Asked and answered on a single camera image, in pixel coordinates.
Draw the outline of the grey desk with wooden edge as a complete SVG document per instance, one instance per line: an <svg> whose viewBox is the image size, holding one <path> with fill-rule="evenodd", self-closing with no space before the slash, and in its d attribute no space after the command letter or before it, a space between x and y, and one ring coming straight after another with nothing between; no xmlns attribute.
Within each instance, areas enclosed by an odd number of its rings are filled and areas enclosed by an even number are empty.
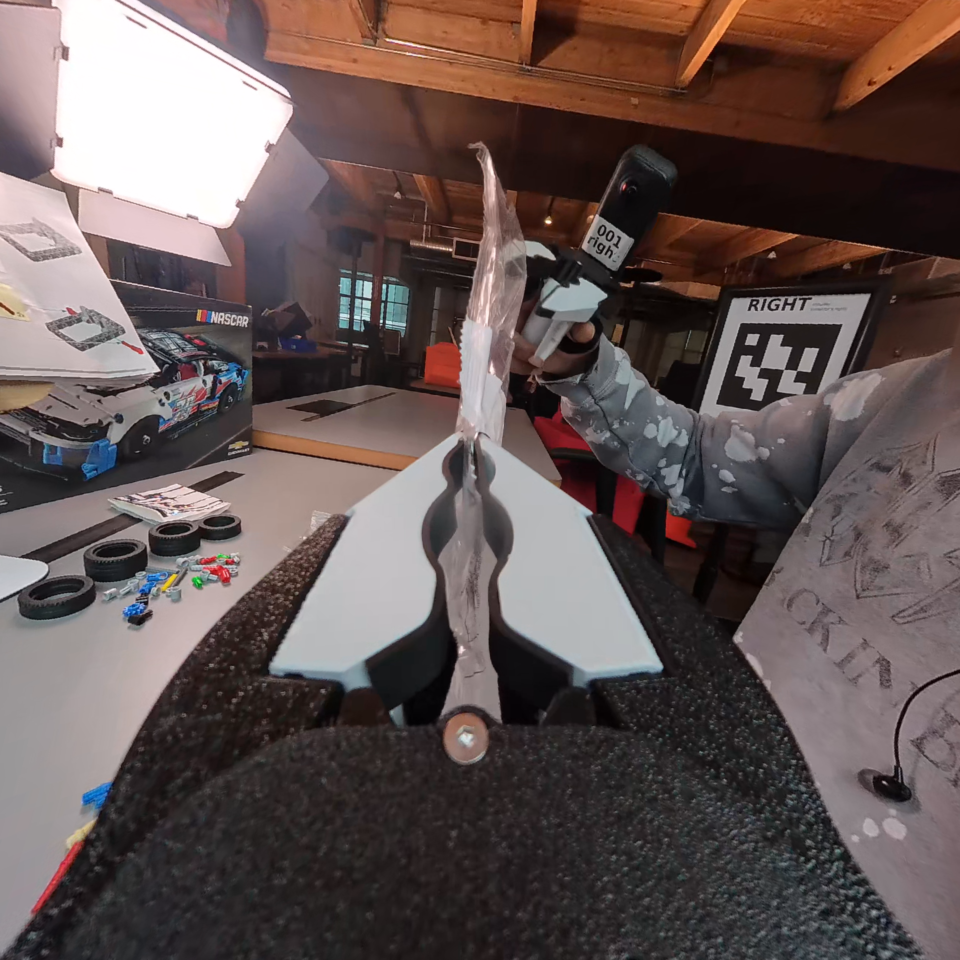
<svg viewBox="0 0 960 960"><path fill-rule="evenodd" d="M399 472L457 441L459 399L359 386L252 408L252 445L260 450Z"/></svg>

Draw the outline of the person's right hand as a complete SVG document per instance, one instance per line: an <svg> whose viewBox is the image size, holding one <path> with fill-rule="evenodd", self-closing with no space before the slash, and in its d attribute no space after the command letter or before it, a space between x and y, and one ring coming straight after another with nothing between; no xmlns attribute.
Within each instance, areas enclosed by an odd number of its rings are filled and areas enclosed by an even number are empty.
<svg viewBox="0 0 960 960"><path fill-rule="evenodd" d="M541 364L534 362L536 348L520 332L512 336L510 374L522 378L567 379L588 373L596 364L603 328L592 322L575 323L557 348Z"/></svg>

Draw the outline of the black and white marker sign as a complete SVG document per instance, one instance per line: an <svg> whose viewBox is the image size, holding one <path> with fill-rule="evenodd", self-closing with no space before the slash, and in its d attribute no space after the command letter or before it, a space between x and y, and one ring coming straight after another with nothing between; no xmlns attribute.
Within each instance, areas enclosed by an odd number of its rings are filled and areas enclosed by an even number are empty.
<svg viewBox="0 0 960 960"><path fill-rule="evenodd" d="M888 277L724 289L692 408L759 411L863 371L891 292Z"/></svg>

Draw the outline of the toy race car box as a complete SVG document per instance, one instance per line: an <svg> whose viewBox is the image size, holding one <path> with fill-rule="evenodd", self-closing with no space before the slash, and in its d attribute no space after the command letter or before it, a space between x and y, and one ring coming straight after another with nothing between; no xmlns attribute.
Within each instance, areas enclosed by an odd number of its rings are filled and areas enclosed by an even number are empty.
<svg viewBox="0 0 960 960"><path fill-rule="evenodd" d="M3 514L251 452L252 308L112 285L156 370L127 387L56 386L2 414Z"/></svg>

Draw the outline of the printed building instruction sheet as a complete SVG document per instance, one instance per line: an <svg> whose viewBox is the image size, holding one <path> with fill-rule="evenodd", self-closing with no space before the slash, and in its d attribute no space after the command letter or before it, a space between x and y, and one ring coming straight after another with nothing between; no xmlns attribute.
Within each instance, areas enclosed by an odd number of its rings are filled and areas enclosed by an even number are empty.
<svg viewBox="0 0 960 960"><path fill-rule="evenodd" d="M66 195L1 174L1 377L138 383L158 367Z"/></svg>

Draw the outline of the studio light panel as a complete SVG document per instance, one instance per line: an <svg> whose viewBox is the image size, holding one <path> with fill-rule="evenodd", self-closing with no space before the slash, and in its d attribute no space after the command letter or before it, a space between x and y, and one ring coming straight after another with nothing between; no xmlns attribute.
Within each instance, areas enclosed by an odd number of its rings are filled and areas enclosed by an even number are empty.
<svg viewBox="0 0 960 960"><path fill-rule="evenodd" d="M52 175L85 234L232 264L238 225L280 244L329 181L274 80L140 2L59 1Z"/></svg>

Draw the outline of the clear plastic bag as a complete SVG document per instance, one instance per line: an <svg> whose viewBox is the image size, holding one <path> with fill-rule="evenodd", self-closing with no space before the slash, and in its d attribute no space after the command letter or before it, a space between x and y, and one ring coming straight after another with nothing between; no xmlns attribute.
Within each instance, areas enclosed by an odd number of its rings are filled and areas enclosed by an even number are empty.
<svg viewBox="0 0 960 960"><path fill-rule="evenodd" d="M482 597L489 575L482 573L482 443L502 442L514 333L527 278L519 218L506 198L493 156L482 142L471 143L469 149L483 176L483 230L461 330L459 443L451 462L458 487L456 527L445 567L448 619L457 646L454 678L460 686L486 668Z"/></svg>

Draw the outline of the person's grey printed sweatshirt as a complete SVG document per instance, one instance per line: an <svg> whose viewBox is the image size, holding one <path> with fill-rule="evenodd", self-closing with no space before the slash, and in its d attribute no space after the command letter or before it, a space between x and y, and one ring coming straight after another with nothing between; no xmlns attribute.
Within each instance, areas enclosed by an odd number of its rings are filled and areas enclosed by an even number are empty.
<svg viewBox="0 0 960 960"><path fill-rule="evenodd" d="M958 359L845 378L737 416L746 467L805 508L737 641L861 870L928 958L958 958Z"/></svg>

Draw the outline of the person's right forearm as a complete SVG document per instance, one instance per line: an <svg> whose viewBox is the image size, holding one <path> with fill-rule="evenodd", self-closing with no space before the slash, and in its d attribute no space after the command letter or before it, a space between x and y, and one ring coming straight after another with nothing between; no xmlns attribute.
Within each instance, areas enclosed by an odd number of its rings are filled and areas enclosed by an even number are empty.
<svg viewBox="0 0 960 960"><path fill-rule="evenodd" d="M678 516L791 529L821 485L828 419L817 396L697 414L665 399L605 336L589 372L539 380L601 464Z"/></svg>

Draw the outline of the white book stand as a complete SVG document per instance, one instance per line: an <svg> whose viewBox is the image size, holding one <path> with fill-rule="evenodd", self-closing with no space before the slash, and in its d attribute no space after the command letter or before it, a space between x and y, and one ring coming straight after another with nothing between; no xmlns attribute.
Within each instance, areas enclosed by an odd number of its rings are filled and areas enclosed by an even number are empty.
<svg viewBox="0 0 960 960"><path fill-rule="evenodd" d="M1 413L31 406L54 388L50 381L1 380ZM49 564L40 560L1 555L1 601L28 589L48 576Z"/></svg>

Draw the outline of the small printed booklet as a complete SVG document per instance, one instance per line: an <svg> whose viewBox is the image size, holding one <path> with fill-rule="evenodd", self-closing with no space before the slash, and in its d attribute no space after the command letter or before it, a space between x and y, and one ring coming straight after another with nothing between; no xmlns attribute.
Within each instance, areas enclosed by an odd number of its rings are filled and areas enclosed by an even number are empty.
<svg viewBox="0 0 960 960"><path fill-rule="evenodd" d="M232 506L209 493L177 484L113 496L107 499L107 505L121 515L151 525L199 522L226 514Z"/></svg>

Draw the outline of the orange bag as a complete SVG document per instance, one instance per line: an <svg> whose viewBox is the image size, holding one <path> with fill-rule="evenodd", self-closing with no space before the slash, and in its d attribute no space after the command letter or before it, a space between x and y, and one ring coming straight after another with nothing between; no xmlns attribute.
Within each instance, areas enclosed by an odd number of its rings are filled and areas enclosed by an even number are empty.
<svg viewBox="0 0 960 960"><path fill-rule="evenodd" d="M461 378L461 351L454 342L437 342L426 347L423 383L429 387L458 390Z"/></svg>

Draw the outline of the red toy brick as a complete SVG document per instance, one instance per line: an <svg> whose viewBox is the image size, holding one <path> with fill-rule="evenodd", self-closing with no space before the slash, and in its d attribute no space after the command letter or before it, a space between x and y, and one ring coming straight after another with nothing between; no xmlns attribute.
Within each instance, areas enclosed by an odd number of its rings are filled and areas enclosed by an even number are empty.
<svg viewBox="0 0 960 960"><path fill-rule="evenodd" d="M69 872L74 862L78 858L79 853L81 852L83 846L85 845L85 840L80 839L71 846L66 851L64 858L59 862L54 874L49 880L48 884L42 891L41 895L32 906L30 910L30 917L36 917L42 908L49 902L51 897L56 892L57 888L60 886L61 882L65 878L66 874Z"/></svg>

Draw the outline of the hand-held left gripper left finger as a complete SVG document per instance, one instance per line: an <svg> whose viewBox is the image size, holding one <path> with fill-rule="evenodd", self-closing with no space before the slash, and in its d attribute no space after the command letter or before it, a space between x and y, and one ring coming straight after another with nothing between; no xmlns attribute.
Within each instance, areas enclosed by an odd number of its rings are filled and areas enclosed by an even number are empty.
<svg viewBox="0 0 960 960"><path fill-rule="evenodd" d="M462 479L462 439L449 437L346 514L270 676L371 690L409 725L439 717L458 653L441 557Z"/></svg>

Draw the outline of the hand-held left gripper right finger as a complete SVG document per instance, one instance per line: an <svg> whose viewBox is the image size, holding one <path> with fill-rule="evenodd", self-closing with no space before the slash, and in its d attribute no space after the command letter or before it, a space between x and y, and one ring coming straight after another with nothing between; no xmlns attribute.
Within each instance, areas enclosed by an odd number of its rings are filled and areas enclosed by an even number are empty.
<svg viewBox="0 0 960 960"><path fill-rule="evenodd" d="M502 722L537 724L557 698L583 698L597 682L664 677L652 620L598 518L486 437L476 461Z"/></svg>

